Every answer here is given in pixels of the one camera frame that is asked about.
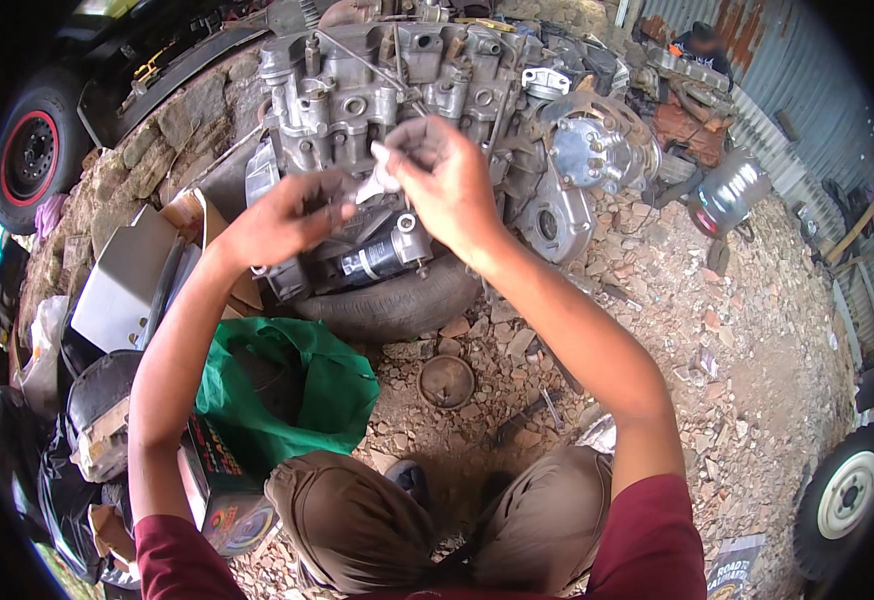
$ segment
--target corrugated metal sheet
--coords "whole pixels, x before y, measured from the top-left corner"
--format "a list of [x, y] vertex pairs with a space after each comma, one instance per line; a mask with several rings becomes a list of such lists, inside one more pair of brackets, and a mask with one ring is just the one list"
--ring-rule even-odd
[[[820, 180], [844, 189], [874, 187], [874, 103], [826, 25], [793, 0], [646, 0], [645, 30], [669, 42], [704, 21], [728, 43], [740, 123], [731, 130], [751, 146], [790, 206], [805, 203], [834, 242], [845, 233]], [[767, 115], [785, 110], [801, 138], [788, 141]], [[874, 252], [874, 237], [861, 243]], [[874, 260], [867, 263], [874, 284]], [[844, 271], [841, 289], [859, 323], [865, 352], [874, 352], [874, 315], [859, 272]]]

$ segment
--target white plastic bag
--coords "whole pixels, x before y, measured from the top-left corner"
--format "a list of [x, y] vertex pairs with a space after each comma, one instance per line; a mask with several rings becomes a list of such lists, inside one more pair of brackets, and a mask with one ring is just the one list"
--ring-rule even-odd
[[23, 369], [23, 396], [31, 409], [46, 419], [54, 419], [60, 411], [57, 357], [69, 303], [66, 295], [51, 295], [36, 307], [36, 319], [30, 327], [34, 355]]

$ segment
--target shirt sleeve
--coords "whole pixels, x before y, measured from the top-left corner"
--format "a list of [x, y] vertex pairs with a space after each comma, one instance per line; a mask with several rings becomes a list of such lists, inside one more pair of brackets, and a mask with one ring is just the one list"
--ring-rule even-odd
[[190, 521], [151, 514], [133, 534], [144, 600], [246, 600], [227, 563]]
[[705, 598], [704, 547], [686, 481], [648, 477], [611, 502], [588, 598]]

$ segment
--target stone wall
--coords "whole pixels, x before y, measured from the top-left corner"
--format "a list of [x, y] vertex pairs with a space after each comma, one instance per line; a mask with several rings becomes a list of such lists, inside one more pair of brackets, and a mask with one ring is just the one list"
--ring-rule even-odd
[[[31, 347], [36, 307], [53, 295], [77, 297], [118, 227], [129, 225], [145, 204], [162, 209], [257, 126], [257, 109], [269, 95], [257, 76], [262, 43], [241, 48], [192, 78], [115, 149], [87, 156], [60, 223], [36, 244], [27, 268], [19, 320], [25, 348]], [[89, 236], [92, 252], [64, 259], [64, 245], [73, 236]]]

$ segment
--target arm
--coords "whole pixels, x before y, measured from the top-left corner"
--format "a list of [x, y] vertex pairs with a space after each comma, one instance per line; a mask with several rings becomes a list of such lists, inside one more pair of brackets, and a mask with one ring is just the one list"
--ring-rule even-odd
[[177, 449], [230, 290], [251, 265], [293, 257], [352, 216], [352, 205], [302, 216], [304, 200], [329, 197], [342, 180], [339, 171], [286, 177], [210, 244], [184, 284], [133, 380], [128, 474], [135, 522], [150, 515], [193, 520]]
[[404, 123], [386, 144], [387, 170], [430, 234], [491, 282], [613, 414], [612, 495], [653, 475], [683, 478], [676, 419], [657, 365], [610, 315], [507, 232], [480, 150], [439, 117]]

